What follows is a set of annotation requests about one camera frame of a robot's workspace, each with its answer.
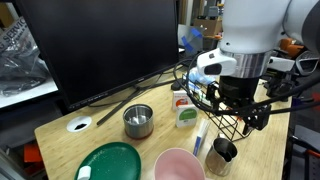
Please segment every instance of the stainless steel cup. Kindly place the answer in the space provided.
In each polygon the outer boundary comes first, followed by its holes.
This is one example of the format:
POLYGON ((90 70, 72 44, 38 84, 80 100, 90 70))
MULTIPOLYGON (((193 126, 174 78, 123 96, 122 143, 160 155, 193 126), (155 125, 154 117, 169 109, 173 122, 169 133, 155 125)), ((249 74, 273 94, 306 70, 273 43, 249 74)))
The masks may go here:
POLYGON ((145 104, 128 107, 123 114, 126 134, 134 139, 142 139, 153 131, 153 111, 145 104))
POLYGON ((219 176, 226 176, 230 173, 237 153, 237 148, 232 142, 225 138, 217 138, 213 141, 205 162, 211 172, 219 176))

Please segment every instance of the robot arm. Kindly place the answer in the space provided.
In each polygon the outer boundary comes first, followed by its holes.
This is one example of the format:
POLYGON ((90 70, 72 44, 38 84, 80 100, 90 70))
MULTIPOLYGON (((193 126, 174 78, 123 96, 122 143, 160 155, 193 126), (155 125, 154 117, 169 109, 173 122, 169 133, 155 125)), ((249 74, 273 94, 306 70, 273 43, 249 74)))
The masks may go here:
MULTIPOLYGON (((232 109, 254 104, 259 78, 268 65, 277 69, 283 64, 281 59, 273 57, 281 61, 277 67, 270 63, 270 58, 285 34, 320 54, 319 0, 227 0, 224 12, 220 49, 201 54, 197 59, 200 74, 220 75, 216 87, 220 99, 211 99, 213 104, 223 102, 232 109)), ((270 109, 271 105, 267 105, 248 110, 270 109)), ((246 134, 252 128, 263 129, 269 115, 242 118, 246 123, 243 134, 246 134)))

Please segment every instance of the black monitor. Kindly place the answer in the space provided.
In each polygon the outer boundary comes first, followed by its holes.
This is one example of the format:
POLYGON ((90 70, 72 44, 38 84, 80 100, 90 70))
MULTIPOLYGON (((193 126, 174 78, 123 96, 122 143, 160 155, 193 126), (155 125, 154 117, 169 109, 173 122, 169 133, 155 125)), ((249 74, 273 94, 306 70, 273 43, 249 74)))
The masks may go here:
POLYGON ((17 0, 69 109, 178 62, 174 0, 17 0))

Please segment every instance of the pink cup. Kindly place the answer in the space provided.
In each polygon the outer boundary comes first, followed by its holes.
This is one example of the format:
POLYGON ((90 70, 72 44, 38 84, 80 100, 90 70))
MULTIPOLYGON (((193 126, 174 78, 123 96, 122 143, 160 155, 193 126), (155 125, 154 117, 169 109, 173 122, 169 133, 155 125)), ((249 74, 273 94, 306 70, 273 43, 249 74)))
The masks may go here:
POLYGON ((199 160, 181 148, 171 148, 159 155, 154 166, 155 180, 205 180, 199 160))

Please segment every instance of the wooden tabletop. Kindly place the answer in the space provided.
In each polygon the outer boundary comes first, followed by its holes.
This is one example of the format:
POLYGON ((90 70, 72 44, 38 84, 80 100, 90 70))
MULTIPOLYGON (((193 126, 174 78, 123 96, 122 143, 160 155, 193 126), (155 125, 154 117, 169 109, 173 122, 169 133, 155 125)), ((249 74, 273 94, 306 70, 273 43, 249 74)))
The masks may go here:
MULTIPOLYGON (((162 81, 172 78, 164 77, 162 81)), ((123 99, 132 90, 127 89, 96 104, 123 99)), ((256 101, 266 99, 266 90, 258 85, 256 101)), ((35 130, 37 142, 50 180, 73 179, 83 159, 94 149, 110 142, 126 142, 139 153, 142 163, 142 180, 153 179, 153 167, 156 158, 166 149, 179 147, 193 151, 199 119, 207 115, 200 111, 196 126, 177 128, 176 112, 172 110, 173 92, 170 85, 149 90, 147 93, 130 101, 101 126, 96 123, 115 107, 84 107, 71 114, 45 124, 35 130), (124 110, 133 104, 149 105, 154 112, 154 131, 146 139, 133 140, 124 132, 122 115, 124 110), (90 116, 92 124, 80 132, 68 132, 66 126, 78 116, 90 116)), ((273 109, 289 107, 291 102, 278 102, 273 109)), ((284 164, 284 153, 287 139, 289 113, 271 115, 269 124, 262 130, 254 130, 249 137, 235 142, 238 155, 234 159, 231 172, 225 177, 211 173, 204 163, 212 141, 218 135, 217 127, 211 123, 209 132, 199 151, 198 159, 203 165, 206 176, 212 179, 281 179, 284 164)))

